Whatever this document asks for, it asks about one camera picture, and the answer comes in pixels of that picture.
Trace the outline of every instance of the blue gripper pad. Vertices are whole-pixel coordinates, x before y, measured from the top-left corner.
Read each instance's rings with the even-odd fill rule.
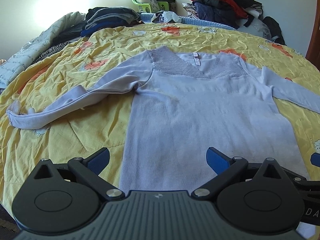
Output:
[[[320,167],[320,154],[314,153],[310,158],[311,164],[317,167]]]
[[[96,175],[99,175],[109,164],[110,152],[107,148],[102,148],[83,160],[83,164]]]
[[[234,160],[219,152],[217,149],[210,147],[207,150],[207,164],[211,169],[218,175],[223,173],[227,168],[229,168]]]

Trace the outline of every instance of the black bag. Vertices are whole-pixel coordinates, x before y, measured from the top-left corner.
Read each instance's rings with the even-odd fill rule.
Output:
[[[281,45],[285,45],[279,23],[277,23],[277,21],[270,16],[265,17],[262,22],[268,26],[272,41]]]
[[[169,11],[177,13],[177,4],[176,0],[157,0],[157,2],[168,2],[169,3]]]

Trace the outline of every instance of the clothing label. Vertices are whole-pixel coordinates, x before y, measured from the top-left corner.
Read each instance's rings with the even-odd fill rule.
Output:
[[[199,60],[199,57],[198,57],[198,53],[194,52],[194,53],[193,53],[193,58],[195,59],[196,65],[197,65],[197,66],[201,66],[200,60]]]

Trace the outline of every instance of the gray gripper base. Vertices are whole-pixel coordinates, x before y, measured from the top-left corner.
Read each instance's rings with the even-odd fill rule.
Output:
[[[84,228],[61,236],[23,231],[15,240],[303,240],[290,231],[257,236],[227,224],[210,202],[196,201],[186,191],[132,191],[122,201],[109,202]]]

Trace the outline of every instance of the metal screw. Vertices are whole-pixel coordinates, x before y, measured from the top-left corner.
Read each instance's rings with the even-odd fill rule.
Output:
[[[206,197],[210,194],[210,191],[206,188],[198,188],[194,191],[194,193],[197,197]]]
[[[108,197],[119,197],[119,196],[121,196],[121,194],[122,194],[122,191],[117,189],[117,188],[109,189],[107,191],[107,196]]]

